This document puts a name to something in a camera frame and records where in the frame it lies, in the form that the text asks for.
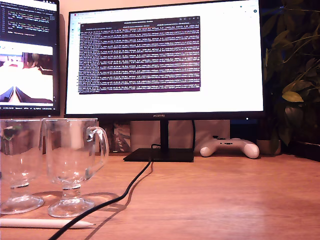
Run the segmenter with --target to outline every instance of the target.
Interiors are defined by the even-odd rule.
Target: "glass handle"
[[[86,129],[86,136],[87,136],[87,141],[91,142],[94,141],[94,135],[97,134],[99,137],[99,142],[100,142],[100,161],[96,163],[94,166],[88,167],[85,170],[85,179],[88,180],[90,179],[97,171],[99,171],[104,164],[107,161],[107,157],[109,156],[109,144],[108,144],[108,138],[105,130],[103,130],[99,126],[89,126]],[[96,152],[96,144],[93,144],[92,147],[92,154],[95,154]]]

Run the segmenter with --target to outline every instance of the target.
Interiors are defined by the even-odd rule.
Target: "huawei logo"
[[[153,115],[154,118],[164,118],[165,115],[164,114],[155,114]]]

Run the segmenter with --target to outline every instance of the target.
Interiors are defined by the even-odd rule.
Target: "monitor stand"
[[[192,163],[192,148],[169,148],[169,121],[160,120],[160,148],[139,148],[123,160],[125,162],[181,162]]]

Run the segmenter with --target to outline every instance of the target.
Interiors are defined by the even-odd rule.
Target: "wall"
[[[115,9],[136,6],[151,6],[163,4],[176,4],[185,2],[200,2],[199,0],[60,0],[60,109],[61,116],[65,111],[66,92],[66,49],[68,38],[69,12],[96,9]],[[131,147],[149,148],[151,144],[160,143],[158,121],[135,121],[131,123]],[[196,151],[212,135],[230,137],[229,120],[202,120],[195,121],[196,127]],[[171,121],[169,123],[169,145],[171,148],[189,148],[192,146],[191,121]]]

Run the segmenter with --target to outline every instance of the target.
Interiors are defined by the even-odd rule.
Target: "glass stem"
[[[81,185],[63,186],[63,188],[62,188],[62,199],[61,200],[79,198],[81,196],[80,187],[81,187]]]
[[[19,185],[19,186],[11,186],[11,199],[19,198],[22,196],[29,196],[29,183],[26,182],[25,184]]]

